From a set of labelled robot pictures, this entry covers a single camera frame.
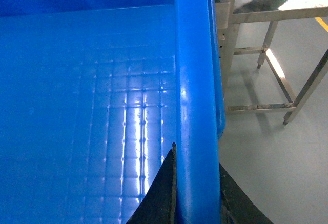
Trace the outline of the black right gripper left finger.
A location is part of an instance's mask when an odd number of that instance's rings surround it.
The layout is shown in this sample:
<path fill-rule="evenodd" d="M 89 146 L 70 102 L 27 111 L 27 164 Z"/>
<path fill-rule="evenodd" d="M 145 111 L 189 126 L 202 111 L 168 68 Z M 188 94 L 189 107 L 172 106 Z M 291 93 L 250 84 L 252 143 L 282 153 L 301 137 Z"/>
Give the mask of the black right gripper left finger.
<path fill-rule="evenodd" d="M 127 223 L 176 223 L 177 155 L 172 144 L 139 207 Z"/>

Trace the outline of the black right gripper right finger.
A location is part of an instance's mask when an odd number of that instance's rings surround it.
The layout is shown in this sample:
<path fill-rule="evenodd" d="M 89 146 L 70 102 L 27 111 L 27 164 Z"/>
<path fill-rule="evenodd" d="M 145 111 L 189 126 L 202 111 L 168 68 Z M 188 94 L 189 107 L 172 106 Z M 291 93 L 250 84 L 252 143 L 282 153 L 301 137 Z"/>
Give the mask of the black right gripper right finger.
<path fill-rule="evenodd" d="M 221 223 L 269 223 L 268 219 L 220 165 Z"/>

